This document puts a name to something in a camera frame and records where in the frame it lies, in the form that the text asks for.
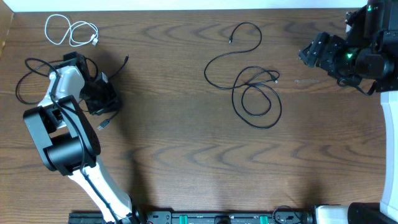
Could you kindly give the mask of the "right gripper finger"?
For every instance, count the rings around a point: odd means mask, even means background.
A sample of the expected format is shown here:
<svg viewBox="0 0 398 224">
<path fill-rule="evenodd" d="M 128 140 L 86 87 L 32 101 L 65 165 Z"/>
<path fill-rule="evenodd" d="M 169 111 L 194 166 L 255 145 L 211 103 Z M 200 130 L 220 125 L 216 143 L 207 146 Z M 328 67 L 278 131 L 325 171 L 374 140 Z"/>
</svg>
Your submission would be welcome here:
<svg viewBox="0 0 398 224">
<path fill-rule="evenodd" d="M 300 59 L 306 66 L 313 68 L 317 67 L 317 62 L 320 58 L 314 54 L 300 54 Z"/>
<path fill-rule="evenodd" d="M 330 38 L 329 33 L 319 33 L 308 46 L 299 51 L 298 56 L 300 59 L 315 59 L 319 56 L 320 52 L 326 46 Z"/>
</svg>

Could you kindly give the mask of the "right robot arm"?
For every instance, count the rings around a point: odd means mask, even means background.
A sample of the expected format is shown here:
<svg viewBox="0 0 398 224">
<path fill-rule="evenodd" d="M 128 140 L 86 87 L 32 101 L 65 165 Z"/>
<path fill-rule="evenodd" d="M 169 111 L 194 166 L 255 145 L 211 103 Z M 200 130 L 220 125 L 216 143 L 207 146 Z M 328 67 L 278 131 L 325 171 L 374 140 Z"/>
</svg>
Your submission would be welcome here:
<svg viewBox="0 0 398 224">
<path fill-rule="evenodd" d="M 316 205 L 307 223 L 397 223 L 397 1 L 372 0 L 346 13 L 346 37 L 319 33 L 299 51 L 309 67 L 327 71 L 339 86 L 372 80 L 386 124 L 386 176 L 378 203 Z"/>
</svg>

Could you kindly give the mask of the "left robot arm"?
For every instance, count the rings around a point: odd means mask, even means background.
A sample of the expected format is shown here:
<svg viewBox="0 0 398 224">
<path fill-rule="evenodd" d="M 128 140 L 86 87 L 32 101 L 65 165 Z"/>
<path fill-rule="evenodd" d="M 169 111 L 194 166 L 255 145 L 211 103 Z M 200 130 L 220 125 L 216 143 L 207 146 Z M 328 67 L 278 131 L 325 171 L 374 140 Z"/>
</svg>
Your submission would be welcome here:
<svg viewBox="0 0 398 224">
<path fill-rule="evenodd" d="M 89 61 L 77 52 L 65 54 L 61 61 L 42 61 L 49 68 L 50 84 L 23 120 L 45 167 L 76 182 L 99 208 L 70 213 L 69 223 L 146 223 L 146 215 L 105 168 L 95 129 L 80 108 L 84 101 L 91 115 L 116 116 L 123 107 L 110 77 L 90 75 Z"/>
</svg>

